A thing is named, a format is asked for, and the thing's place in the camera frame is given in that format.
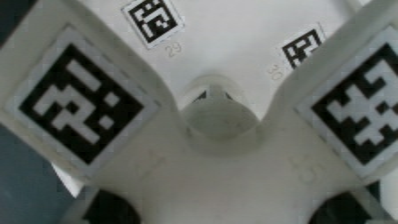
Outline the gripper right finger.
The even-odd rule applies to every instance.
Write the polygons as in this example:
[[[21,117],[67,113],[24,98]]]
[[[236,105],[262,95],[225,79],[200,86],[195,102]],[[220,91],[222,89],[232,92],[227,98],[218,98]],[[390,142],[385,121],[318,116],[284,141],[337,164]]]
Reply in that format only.
[[[307,224],[398,224],[382,205],[380,182],[335,194],[319,204]]]

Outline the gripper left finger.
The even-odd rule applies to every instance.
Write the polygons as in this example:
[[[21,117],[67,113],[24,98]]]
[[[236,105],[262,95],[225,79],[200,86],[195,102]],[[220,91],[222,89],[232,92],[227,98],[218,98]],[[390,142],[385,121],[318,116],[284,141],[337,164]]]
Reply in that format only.
[[[58,224],[142,224],[142,219],[120,196],[99,188],[83,188]]]

